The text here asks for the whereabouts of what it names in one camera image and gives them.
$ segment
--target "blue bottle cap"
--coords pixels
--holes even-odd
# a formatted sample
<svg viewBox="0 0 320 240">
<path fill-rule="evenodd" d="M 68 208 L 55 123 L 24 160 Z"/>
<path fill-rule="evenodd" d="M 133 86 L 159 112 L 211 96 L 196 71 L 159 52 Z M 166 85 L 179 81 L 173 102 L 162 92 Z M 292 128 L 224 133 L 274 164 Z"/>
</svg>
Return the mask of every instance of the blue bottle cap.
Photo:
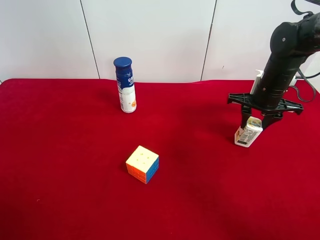
<svg viewBox="0 0 320 240">
<path fill-rule="evenodd" d="M 129 57 L 121 56 L 113 61 L 116 68 L 127 68 L 132 64 L 132 60 Z"/>
</svg>

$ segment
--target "black robotic arm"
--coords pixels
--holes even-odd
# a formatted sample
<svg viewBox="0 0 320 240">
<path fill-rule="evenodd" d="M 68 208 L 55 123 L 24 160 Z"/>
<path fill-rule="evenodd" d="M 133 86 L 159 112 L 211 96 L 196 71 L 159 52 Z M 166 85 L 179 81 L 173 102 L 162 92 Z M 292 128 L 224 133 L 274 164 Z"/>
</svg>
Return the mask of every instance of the black robotic arm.
<svg viewBox="0 0 320 240">
<path fill-rule="evenodd" d="M 320 51 L 320 13 L 298 11 L 295 0 L 291 7 L 296 14 L 306 15 L 299 22 L 283 22 L 274 30 L 270 41 L 271 55 L 262 78 L 255 84 L 253 94 L 230 93 L 228 96 L 228 103 L 242 105 L 241 128 L 245 127 L 251 116 L 251 108 L 260 110 L 264 116 L 263 129 L 281 120 L 283 112 L 299 115 L 304 109 L 301 104 L 282 97 L 300 65 L 310 55 Z"/>
</svg>

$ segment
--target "yellow cube face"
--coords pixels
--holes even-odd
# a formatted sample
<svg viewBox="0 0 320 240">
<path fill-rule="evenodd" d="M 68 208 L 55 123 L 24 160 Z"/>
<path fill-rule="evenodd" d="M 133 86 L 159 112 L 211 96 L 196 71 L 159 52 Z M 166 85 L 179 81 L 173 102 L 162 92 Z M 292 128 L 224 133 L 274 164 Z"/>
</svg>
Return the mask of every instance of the yellow cube face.
<svg viewBox="0 0 320 240">
<path fill-rule="evenodd" d="M 159 167 L 159 155 L 138 146 L 125 163 L 129 174 L 146 184 Z"/>
</svg>

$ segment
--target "red tablecloth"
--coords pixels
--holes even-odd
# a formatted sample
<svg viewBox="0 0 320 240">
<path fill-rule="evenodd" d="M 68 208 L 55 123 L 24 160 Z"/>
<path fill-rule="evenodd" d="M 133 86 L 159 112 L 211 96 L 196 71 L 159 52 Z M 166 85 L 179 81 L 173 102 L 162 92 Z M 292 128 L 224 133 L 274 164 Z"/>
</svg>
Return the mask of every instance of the red tablecloth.
<svg viewBox="0 0 320 240">
<path fill-rule="evenodd" d="M 227 96 L 252 83 L 136 83 L 126 114 L 115 81 L 5 81 L 0 239 L 319 240 L 320 96 L 244 148 Z M 148 184 L 126 170 L 138 145 L 159 154 Z"/>
</svg>

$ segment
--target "cable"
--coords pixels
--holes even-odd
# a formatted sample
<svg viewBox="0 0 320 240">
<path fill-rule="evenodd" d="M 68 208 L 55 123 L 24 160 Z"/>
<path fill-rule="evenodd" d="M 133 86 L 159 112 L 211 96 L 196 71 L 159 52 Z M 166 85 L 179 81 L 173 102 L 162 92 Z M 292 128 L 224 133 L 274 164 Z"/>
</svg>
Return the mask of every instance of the cable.
<svg viewBox="0 0 320 240">
<path fill-rule="evenodd" d="M 317 74 L 312 75 L 312 76 L 306 76 L 305 78 L 312 79 L 312 78 L 315 78 L 316 76 L 319 76 L 319 75 L 320 75 L 320 72 L 318 72 Z M 296 79 L 304 79 L 304 78 L 302 76 L 296 76 Z"/>
<path fill-rule="evenodd" d="M 313 101 L 316 97 L 316 94 L 317 94 L 317 90 L 315 89 L 314 86 L 312 86 L 312 84 L 307 80 L 307 77 L 302 73 L 302 71 L 300 70 L 300 68 L 298 69 L 298 73 L 301 75 L 302 79 L 304 79 L 309 85 L 310 87 L 312 88 L 313 90 L 313 98 L 311 100 L 304 100 L 303 98 L 301 98 L 300 96 L 300 91 L 299 89 L 296 87 L 296 86 L 289 86 L 290 88 L 293 88 L 296 90 L 296 94 L 297 94 L 297 97 L 300 101 L 304 102 L 304 103 L 309 103 L 311 101 Z"/>
</svg>

